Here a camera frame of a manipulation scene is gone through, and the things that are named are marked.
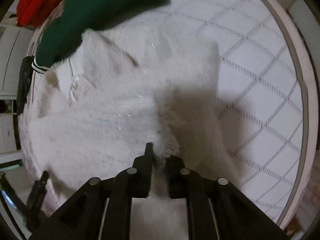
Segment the white quilted floral mat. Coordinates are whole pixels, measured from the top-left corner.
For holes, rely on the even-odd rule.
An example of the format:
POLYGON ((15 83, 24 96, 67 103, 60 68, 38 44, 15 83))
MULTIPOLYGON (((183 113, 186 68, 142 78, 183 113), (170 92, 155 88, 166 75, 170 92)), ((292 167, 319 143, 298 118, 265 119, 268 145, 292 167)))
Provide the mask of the white quilted floral mat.
MULTIPOLYGON (((304 86, 276 18, 262 0, 170 0, 126 13, 101 30, 87 30, 164 25, 218 43, 217 119, 238 172, 229 180, 277 222, 296 188, 307 117, 304 86)), ((42 172, 28 171, 21 120, 25 166, 35 180, 42 172)))

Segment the dark green folded sweater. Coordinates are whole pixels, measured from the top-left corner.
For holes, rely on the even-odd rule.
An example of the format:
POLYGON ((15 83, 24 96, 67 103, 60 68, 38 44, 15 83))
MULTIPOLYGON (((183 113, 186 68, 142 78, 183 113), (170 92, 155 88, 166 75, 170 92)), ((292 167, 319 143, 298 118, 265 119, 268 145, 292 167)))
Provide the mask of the dark green folded sweater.
POLYGON ((76 51, 87 29, 101 30, 133 10, 156 8, 170 0, 64 0, 63 13, 44 30, 32 68, 44 74, 76 51))

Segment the black leather jacket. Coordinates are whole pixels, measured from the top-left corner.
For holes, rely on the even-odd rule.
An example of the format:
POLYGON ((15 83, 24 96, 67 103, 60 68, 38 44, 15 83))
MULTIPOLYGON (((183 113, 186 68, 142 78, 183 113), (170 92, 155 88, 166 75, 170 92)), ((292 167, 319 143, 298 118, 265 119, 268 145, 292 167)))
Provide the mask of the black leather jacket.
POLYGON ((26 56, 21 63, 18 88, 17 88, 17 99, 16 99, 17 115, 20 115, 23 113, 24 106, 27 101, 27 95, 29 93, 33 71, 34 71, 31 66, 33 63, 33 60, 34 60, 34 56, 26 56))

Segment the white wardrobe drawer unit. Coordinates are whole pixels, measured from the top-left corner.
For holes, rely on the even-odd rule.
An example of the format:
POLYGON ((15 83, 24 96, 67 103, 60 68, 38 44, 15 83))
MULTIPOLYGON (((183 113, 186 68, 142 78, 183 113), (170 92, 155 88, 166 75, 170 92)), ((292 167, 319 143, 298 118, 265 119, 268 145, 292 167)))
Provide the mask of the white wardrobe drawer unit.
POLYGON ((0 153, 16 151, 13 115, 1 115, 0 122, 0 153))

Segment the white fuzzy knit cardigan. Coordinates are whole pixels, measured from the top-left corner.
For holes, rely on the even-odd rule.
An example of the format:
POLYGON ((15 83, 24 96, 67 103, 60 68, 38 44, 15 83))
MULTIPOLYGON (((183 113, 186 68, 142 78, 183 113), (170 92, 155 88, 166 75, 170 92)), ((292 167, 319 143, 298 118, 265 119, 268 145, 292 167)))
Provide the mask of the white fuzzy knit cardigan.
POLYGON ((133 201, 131 238, 187 239, 185 201, 169 199, 164 159, 179 155, 207 178, 238 176, 217 119, 218 43, 171 25, 87 30, 80 41, 40 78, 21 120, 28 171, 50 173, 46 212, 89 178, 116 176, 152 142, 151 192, 133 201))

